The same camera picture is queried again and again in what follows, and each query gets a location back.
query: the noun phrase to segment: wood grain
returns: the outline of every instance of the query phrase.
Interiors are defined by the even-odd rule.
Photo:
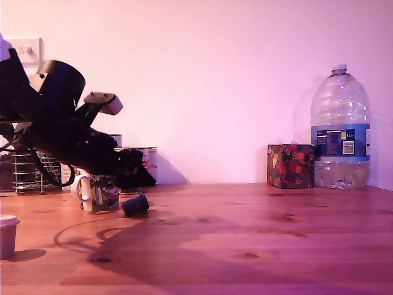
[[[393,294],[393,192],[188,184],[147,198],[126,218],[61,191],[3,193],[21,222],[1,294]]]

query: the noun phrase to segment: white wall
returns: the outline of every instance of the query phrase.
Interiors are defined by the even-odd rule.
[[[372,179],[393,190],[393,1],[2,0],[4,37],[39,36],[124,109],[93,128],[157,146],[161,183],[266,181],[268,143],[309,143],[309,107],[345,62],[372,105]]]

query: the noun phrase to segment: mug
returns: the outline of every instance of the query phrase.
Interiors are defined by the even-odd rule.
[[[84,211],[111,210],[119,206],[120,189],[107,175],[90,175],[81,171],[71,184],[71,195],[80,199]]]

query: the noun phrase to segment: blue bottle label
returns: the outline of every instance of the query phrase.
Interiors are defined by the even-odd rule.
[[[370,160],[370,124],[335,124],[311,127],[311,143],[316,160],[321,156],[340,157],[340,161]]]

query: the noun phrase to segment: water bottle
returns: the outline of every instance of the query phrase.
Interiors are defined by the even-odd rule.
[[[346,64],[334,66],[311,104],[315,184],[358,189],[370,178],[370,103],[346,70]]]

